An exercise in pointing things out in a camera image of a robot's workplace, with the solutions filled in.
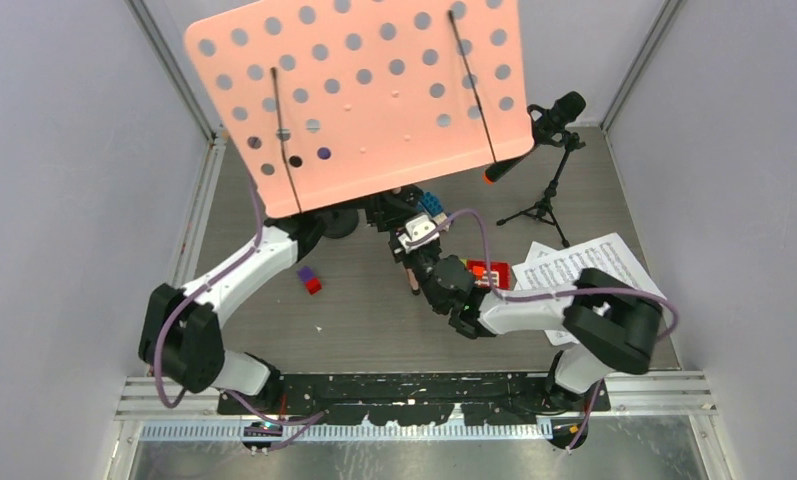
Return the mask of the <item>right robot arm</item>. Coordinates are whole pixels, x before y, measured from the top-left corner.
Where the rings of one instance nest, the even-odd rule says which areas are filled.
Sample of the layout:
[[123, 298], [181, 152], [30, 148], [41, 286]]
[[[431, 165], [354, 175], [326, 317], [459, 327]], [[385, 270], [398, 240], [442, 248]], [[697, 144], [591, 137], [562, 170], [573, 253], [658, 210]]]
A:
[[410, 270], [431, 309], [469, 339], [521, 331], [562, 329], [577, 345], [558, 353], [545, 397], [570, 410], [596, 382], [613, 372], [642, 375], [651, 367], [663, 306], [657, 295], [637, 290], [596, 268], [583, 269], [561, 290], [495, 290], [479, 285], [456, 256], [442, 256], [438, 240], [412, 247], [393, 233], [389, 247]]

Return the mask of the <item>purple red toy block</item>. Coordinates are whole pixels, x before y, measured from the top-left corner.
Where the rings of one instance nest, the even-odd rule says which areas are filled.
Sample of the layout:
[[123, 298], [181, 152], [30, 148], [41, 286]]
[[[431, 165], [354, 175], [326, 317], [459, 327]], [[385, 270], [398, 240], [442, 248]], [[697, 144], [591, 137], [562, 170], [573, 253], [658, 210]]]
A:
[[303, 266], [298, 269], [297, 276], [310, 295], [314, 295], [322, 290], [322, 283], [319, 277], [309, 266]]

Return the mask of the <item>blue white toy car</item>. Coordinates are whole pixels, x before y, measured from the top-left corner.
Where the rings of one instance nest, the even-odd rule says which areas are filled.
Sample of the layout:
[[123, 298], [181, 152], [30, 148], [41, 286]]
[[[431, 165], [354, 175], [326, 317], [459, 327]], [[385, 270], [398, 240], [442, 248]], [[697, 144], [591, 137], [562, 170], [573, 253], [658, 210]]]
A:
[[437, 225], [444, 223], [448, 218], [440, 199], [431, 192], [422, 193], [417, 203], [417, 210], [429, 215]]

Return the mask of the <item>black round base mic stand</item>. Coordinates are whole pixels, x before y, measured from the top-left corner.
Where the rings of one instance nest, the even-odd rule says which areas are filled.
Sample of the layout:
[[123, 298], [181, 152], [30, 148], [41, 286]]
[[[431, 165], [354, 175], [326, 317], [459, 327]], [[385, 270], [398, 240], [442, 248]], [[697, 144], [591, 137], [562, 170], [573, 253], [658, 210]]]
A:
[[359, 225], [359, 213], [356, 209], [329, 210], [321, 214], [325, 224], [324, 236], [338, 240], [351, 235]]

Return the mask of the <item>sheet music page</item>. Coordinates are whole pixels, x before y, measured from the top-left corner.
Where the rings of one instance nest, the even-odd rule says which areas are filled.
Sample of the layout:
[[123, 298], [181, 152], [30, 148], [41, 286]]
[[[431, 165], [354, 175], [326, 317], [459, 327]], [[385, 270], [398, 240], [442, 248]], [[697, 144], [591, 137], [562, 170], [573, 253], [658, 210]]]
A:
[[524, 262], [527, 264], [539, 263], [541, 261], [545, 261], [549, 256], [556, 253], [556, 249], [534, 241], [531, 243], [528, 249], [528, 253], [526, 254]]
[[557, 250], [545, 261], [512, 266], [515, 290], [563, 290], [585, 268], [596, 268], [638, 290], [663, 297], [643, 264], [618, 233]]

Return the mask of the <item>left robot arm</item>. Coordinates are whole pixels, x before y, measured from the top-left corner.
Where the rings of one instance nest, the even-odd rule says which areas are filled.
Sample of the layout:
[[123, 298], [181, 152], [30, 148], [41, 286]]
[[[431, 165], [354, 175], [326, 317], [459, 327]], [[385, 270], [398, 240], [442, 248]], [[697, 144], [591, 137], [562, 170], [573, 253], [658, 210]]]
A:
[[259, 215], [254, 237], [208, 273], [181, 287], [163, 283], [150, 295], [138, 356], [153, 372], [158, 396], [177, 405], [163, 385], [184, 393], [233, 390], [254, 412], [272, 412], [281, 398], [267, 362], [224, 347], [222, 328], [232, 314], [273, 277], [304, 259], [338, 212], [364, 211], [380, 231], [403, 226], [420, 213], [423, 192], [415, 185], [364, 196], [282, 218]]

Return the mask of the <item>black tripod mic stand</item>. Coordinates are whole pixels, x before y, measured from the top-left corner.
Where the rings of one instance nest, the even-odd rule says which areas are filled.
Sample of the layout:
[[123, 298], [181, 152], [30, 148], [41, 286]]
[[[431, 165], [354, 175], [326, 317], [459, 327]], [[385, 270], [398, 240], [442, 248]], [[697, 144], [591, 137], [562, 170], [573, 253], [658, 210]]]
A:
[[570, 241], [567, 239], [566, 235], [564, 234], [561, 225], [556, 218], [556, 215], [553, 210], [552, 201], [558, 194], [558, 187], [559, 182], [563, 173], [564, 168], [566, 167], [570, 155], [577, 150], [580, 150], [586, 146], [586, 143], [583, 142], [580, 138], [580, 135], [575, 132], [571, 131], [564, 131], [561, 134], [560, 140], [552, 140], [550, 143], [551, 146], [554, 147], [561, 147], [564, 149], [564, 153], [561, 157], [561, 160], [556, 168], [554, 176], [548, 182], [546, 188], [544, 189], [542, 196], [538, 201], [536, 201], [533, 205], [528, 208], [525, 208], [521, 211], [518, 211], [510, 216], [501, 218], [496, 221], [496, 226], [503, 226], [506, 223], [519, 218], [525, 217], [528, 219], [532, 219], [539, 223], [544, 223], [547, 225], [551, 225], [555, 228], [556, 232], [560, 237], [561, 245], [564, 248], [569, 248], [571, 246]]

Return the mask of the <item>red window toy block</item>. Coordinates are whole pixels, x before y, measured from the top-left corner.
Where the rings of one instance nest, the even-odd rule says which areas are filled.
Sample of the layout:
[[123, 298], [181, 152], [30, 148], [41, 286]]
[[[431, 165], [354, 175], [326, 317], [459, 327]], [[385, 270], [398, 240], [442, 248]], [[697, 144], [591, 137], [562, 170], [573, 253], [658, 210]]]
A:
[[479, 287], [488, 287], [492, 280], [495, 287], [501, 290], [510, 290], [512, 283], [511, 266], [506, 262], [490, 263], [488, 271], [482, 260], [465, 259], [466, 268], [475, 276], [475, 284]]

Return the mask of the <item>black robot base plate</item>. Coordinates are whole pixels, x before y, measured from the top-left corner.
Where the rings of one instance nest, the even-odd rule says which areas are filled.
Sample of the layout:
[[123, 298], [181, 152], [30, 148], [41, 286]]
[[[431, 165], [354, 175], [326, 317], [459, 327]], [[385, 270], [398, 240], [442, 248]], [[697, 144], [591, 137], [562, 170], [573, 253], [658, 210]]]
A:
[[607, 386], [567, 393], [546, 373], [380, 373], [274, 375], [254, 395], [219, 390], [220, 415], [281, 415], [295, 426], [526, 425], [540, 417], [580, 417], [610, 409]]

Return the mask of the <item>pink music stand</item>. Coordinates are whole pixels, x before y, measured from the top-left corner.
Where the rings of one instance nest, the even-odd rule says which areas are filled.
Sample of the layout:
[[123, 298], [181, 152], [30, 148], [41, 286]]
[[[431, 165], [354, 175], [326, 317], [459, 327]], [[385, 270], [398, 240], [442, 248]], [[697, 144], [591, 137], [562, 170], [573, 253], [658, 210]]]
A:
[[183, 46], [272, 218], [533, 144], [514, 1], [257, 1]]

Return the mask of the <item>orange black microphone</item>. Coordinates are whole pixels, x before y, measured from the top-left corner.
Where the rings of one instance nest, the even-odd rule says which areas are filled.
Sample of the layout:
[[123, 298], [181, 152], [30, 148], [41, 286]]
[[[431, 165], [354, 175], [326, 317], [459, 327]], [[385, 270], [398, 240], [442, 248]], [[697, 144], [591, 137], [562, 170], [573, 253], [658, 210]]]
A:
[[568, 92], [548, 109], [537, 104], [528, 105], [533, 146], [522, 156], [496, 161], [488, 166], [483, 173], [484, 180], [490, 184], [497, 182], [540, 146], [563, 147], [569, 152], [583, 148], [585, 143], [567, 126], [580, 116], [586, 106], [585, 98], [576, 91]]

